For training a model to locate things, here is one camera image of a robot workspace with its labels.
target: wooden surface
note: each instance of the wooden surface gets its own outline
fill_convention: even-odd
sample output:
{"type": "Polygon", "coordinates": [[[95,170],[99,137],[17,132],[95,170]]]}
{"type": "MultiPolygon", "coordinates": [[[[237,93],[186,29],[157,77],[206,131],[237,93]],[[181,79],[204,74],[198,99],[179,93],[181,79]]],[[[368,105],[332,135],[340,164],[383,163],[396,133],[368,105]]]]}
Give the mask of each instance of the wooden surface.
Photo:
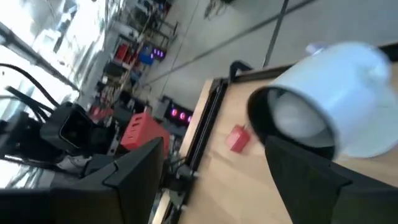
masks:
{"type": "MultiPolygon", "coordinates": [[[[398,90],[398,65],[393,85],[398,90]]],[[[228,87],[206,151],[200,164],[188,208],[180,223],[292,223],[271,177],[264,147],[255,136],[242,154],[231,152],[225,144],[235,124],[246,124],[246,102],[257,88],[270,80],[233,84],[228,87]]],[[[210,83],[203,88],[190,127],[182,144],[188,150],[205,106],[210,83]]],[[[337,158],[337,163],[398,187],[398,147],[371,159],[337,158]]],[[[159,224],[169,202],[163,196],[154,224],[159,224]]]]}

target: small red block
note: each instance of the small red block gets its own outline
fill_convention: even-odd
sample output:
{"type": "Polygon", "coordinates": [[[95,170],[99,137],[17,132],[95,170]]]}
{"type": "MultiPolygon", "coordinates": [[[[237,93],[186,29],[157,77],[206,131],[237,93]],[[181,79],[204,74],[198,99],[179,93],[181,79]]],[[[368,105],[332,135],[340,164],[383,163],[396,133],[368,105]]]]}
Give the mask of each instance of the small red block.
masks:
{"type": "Polygon", "coordinates": [[[226,144],[231,148],[231,151],[240,153],[245,145],[250,141],[250,134],[240,125],[235,125],[231,134],[226,138],[226,144]]]}

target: concrete floor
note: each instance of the concrete floor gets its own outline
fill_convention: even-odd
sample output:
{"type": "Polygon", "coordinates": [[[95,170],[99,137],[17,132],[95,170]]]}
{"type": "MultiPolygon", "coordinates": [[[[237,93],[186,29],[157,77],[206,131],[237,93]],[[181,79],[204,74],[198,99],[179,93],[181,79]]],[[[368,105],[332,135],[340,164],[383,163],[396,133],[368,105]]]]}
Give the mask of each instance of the concrete floor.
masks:
{"type": "MultiPolygon", "coordinates": [[[[304,0],[286,0],[287,10],[304,0]]],[[[277,20],[233,42],[220,44],[281,12],[282,0],[235,0],[210,21],[203,18],[209,0],[175,0],[167,21],[180,22],[179,36],[167,58],[152,67],[143,83],[175,70],[151,83],[150,98],[165,94],[194,109],[206,79],[228,76],[233,60],[261,68],[269,50],[277,20]]],[[[269,66],[292,63],[305,56],[311,42],[332,44],[360,40],[381,45],[398,40],[395,0],[315,0],[284,16],[269,66]]]]}

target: black 3d printer frame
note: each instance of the black 3d printer frame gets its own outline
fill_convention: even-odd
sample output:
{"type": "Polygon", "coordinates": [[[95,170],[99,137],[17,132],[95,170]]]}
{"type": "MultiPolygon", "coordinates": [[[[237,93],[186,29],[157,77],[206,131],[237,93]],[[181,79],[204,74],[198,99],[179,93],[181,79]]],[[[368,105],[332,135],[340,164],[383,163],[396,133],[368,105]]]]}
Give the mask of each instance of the black 3d printer frame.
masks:
{"type": "MultiPolygon", "coordinates": [[[[398,62],[398,43],[384,45],[380,47],[380,50],[388,56],[392,63],[398,62]]],[[[198,170],[210,133],[213,129],[221,104],[223,103],[225,93],[231,84],[277,78],[291,66],[293,65],[285,65],[268,70],[259,70],[248,74],[237,75],[238,70],[245,72],[252,70],[252,68],[244,63],[236,61],[230,66],[228,78],[214,79],[209,90],[205,107],[197,124],[195,134],[193,135],[188,149],[185,164],[193,171],[198,170]]],[[[187,196],[184,198],[183,204],[187,204],[191,192],[192,188],[188,189],[187,196]]],[[[162,223],[165,223],[166,220],[171,220],[171,224],[178,223],[181,212],[182,211],[177,209],[177,207],[170,201],[164,213],[162,223]]]]}

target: red box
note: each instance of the red box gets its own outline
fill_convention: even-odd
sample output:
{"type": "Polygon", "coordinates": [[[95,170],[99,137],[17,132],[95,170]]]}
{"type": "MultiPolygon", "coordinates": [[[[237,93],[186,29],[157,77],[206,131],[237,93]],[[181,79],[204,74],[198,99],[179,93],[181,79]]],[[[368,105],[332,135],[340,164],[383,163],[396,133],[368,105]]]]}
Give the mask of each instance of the red box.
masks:
{"type": "Polygon", "coordinates": [[[164,140],[164,157],[167,158],[170,144],[169,132],[159,125],[151,115],[143,112],[135,114],[131,118],[120,144],[127,150],[133,151],[157,137],[162,137],[164,140]]]}
{"type": "Polygon", "coordinates": [[[231,134],[226,138],[226,144],[231,148],[231,151],[240,153],[245,145],[250,141],[250,134],[240,125],[235,125],[231,134]]]}

